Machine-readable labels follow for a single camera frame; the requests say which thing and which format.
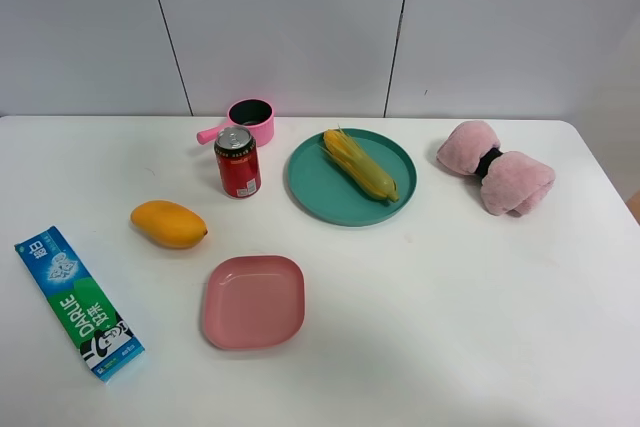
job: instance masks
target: pink square plate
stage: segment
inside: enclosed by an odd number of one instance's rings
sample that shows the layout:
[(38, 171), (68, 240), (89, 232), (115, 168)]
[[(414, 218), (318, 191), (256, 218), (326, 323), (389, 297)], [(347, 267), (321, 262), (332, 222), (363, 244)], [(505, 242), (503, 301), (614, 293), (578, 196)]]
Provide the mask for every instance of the pink square plate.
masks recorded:
[(264, 349), (293, 337), (304, 320), (304, 278), (278, 255), (234, 257), (209, 277), (203, 330), (226, 350)]

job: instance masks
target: green plate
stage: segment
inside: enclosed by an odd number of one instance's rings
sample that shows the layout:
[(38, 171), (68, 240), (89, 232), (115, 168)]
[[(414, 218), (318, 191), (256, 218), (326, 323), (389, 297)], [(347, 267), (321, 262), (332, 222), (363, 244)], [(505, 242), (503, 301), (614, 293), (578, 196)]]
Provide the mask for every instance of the green plate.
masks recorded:
[(416, 168), (402, 147), (383, 135), (343, 129), (396, 182), (400, 200), (373, 200), (324, 152), (322, 134), (305, 140), (291, 154), (287, 177), (291, 193), (315, 217), (338, 225), (361, 227), (388, 219), (416, 190)]

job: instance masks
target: pink plush bow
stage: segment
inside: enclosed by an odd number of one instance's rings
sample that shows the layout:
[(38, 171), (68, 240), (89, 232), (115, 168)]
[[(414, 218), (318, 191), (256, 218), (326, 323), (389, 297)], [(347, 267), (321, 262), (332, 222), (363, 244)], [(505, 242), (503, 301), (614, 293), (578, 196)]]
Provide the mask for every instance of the pink plush bow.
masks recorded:
[(527, 214), (553, 187), (554, 170), (522, 152), (502, 153), (500, 141), (482, 120), (461, 123), (438, 149), (438, 160), (462, 175), (482, 178), (480, 195), (487, 210)]

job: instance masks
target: darlie toothpaste box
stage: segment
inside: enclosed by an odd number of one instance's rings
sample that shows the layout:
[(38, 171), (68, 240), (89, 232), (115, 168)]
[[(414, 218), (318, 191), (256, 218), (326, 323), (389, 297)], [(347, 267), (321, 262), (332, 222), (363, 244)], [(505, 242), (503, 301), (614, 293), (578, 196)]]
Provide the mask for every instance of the darlie toothpaste box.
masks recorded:
[(56, 227), (16, 245), (29, 272), (91, 371), (104, 382), (144, 352)]

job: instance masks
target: white wall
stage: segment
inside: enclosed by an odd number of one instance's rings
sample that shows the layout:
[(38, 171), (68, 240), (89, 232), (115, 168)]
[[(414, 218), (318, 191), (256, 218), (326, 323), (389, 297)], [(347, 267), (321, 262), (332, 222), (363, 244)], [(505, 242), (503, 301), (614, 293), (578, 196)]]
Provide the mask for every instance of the white wall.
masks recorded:
[(0, 0), (0, 115), (189, 109), (157, 0)]
[(387, 114), (566, 117), (638, 12), (640, 0), (406, 0)]
[(161, 0), (194, 112), (382, 116), (402, 0)]
[(569, 120), (624, 199), (640, 190), (640, 16)]

